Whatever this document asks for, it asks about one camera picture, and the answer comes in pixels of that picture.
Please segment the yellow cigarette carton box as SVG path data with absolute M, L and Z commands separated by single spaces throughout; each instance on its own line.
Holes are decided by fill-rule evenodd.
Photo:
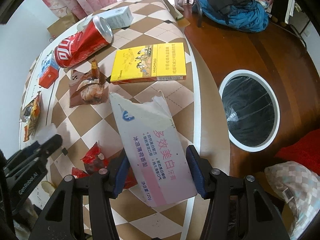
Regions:
M 110 76 L 114 84 L 184 80 L 187 76 L 184 44 L 162 43 L 116 52 Z

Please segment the black chair frame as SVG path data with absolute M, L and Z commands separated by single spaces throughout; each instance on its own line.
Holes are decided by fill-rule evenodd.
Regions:
M 199 0 L 193 0 L 191 7 L 196 8 L 196 12 L 198 14 L 197 26 L 200 28 L 200 27 L 202 27 L 203 11 L 202 11 L 202 7 L 201 7 Z

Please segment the brown cardboard box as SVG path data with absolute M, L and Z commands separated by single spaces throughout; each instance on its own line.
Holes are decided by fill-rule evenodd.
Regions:
M 79 19 L 73 13 L 67 14 L 50 25 L 47 30 L 51 37 L 55 39 L 78 21 Z

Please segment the red soda can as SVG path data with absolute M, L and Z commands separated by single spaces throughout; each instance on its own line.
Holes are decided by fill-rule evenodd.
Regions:
M 54 57 L 62 68 L 72 67 L 112 43 L 113 32 L 107 21 L 94 16 L 83 31 L 64 38 L 54 49 Z

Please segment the blue jacket pile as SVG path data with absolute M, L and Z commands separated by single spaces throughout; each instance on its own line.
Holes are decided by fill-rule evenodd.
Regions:
M 268 14 L 263 6 L 253 0 L 244 7 L 231 6 L 230 13 L 223 16 L 215 11 L 207 0 L 199 0 L 203 14 L 210 20 L 247 33 L 264 31 L 269 23 Z

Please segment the pastel checkered pillow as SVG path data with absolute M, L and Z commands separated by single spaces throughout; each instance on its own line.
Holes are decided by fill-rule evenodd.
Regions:
M 319 176 L 295 161 L 267 167 L 264 173 L 293 214 L 290 238 L 299 239 L 319 212 Z

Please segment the brown snack wrapper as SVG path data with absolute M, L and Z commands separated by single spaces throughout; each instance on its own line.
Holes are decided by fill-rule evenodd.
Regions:
M 91 69 L 86 73 L 72 70 L 69 96 L 70 108 L 80 105 L 99 105 L 107 102 L 108 88 L 105 87 L 96 60 L 92 61 Z

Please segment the red candy wrapper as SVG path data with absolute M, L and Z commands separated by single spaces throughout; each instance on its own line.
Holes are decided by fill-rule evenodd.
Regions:
M 104 156 L 98 142 L 96 142 L 80 161 L 84 168 L 73 167 L 71 169 L 71 175 L 75 176 L 75 178 L 84 178 L 99 171 L 101 168 L 106 168 L 111 159 Z

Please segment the grey white small box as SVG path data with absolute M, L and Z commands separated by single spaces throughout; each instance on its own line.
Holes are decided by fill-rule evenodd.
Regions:
M 119 7 L 116 9 L 110 9 L 99 14 L 104 18 L 112 30 L 127 28 L 133 21 L 129 6 Z

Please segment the white torn toothpaste box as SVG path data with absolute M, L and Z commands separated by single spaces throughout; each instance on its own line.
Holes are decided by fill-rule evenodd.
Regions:
M 109 100 L 127 158 L 150 207 L 197 194 L 180 137 L 162 93 L 133 103 L 117 93 Z

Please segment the white round trash bin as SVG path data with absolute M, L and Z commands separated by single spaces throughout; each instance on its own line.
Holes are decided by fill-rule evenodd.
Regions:
M 230 141 L 247 152 L 259 152 L 274 141 L 280 107 L 268 82 L 257 73 L 240 69 L 221 82 L 219 94 Z

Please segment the checkered brown white bedspread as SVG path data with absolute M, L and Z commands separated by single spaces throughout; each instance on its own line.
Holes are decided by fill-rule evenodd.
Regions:
M 111 8 L 124 6 L 132 13 L 132 24 L 116 30 L 112 45 L 93 56 L 102 77 L 111 75 L 116 52 L 120 49 L 175 42 L 184 44 L 187 77 L 182 81 L 106 83 L 107 89 L 135 103 L 149 102 L 162 92 L 182 146 L 194 145 L 211 165 L 228 173 L 230 145 L 220 94 L 203 58 L 186 38 L 175 8 L 167 0 L 124 0 L 112 4 Z M 41 94 L 38 127 L 54 124 L 63 138 L 67 153 L 58 150 L 49 157 L 44 178 L 55 186 L 73 167 L 83 169 L 81 158 L 94 143 L 99 143 L 108 158 L 117 156 L 123 148 L 109 102 L 69 106 L 70 69 L 60 70 L 50 88 L 39 87 L 41 62 L 56 45 L 57 41 L 53 41 L 32 63 L 22 95 L 22 104 L 26 105 L 36 94 Z M 111 201 L 121 239 L 199 239 L 208 204 L 196 196 L 174 204 L 149 207 L 138 185 L 124 190 Z

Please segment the orange blue milk carton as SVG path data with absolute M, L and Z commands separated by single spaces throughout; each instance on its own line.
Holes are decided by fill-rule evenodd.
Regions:
M 48 89 L 58 78 L 59 68 L 52 50 L 41 62 L 39 85 Z

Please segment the orange chip bag wrapper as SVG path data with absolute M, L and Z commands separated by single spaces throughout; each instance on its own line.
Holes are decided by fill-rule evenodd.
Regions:
M 27 142 L 36 132 L 40 116 L 40 99 L 41 92 L 38 91 L 35 98 L 33 98 L 33 100 L 31 100 L 31 102 L 29 102 L 20 113 L 20 119 L 23 123 L 25 123 L 23 138 L 24 142 Z

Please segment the red cushion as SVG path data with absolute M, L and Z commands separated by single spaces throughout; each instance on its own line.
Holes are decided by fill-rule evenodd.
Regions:
M 316 129 L 291 146 L 281 148 L 274 156 L 282 161 L 295 161 L 317 175 L 320 173 L 320 130 Z

